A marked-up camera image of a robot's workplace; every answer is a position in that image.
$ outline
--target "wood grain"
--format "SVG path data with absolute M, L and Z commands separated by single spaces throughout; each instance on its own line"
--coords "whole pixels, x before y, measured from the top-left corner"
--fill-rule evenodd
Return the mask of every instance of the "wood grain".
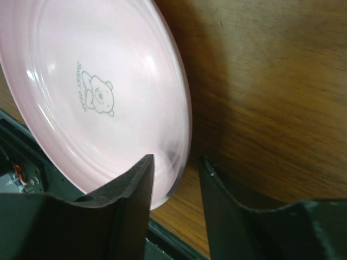
M 156 0 L 190 83 L 192 153 L 152 217 L 209 255 L 197 158 L 293 202 L 347 197 L 347 2 Z M 20 115 L 4 80 L 1 107 Z

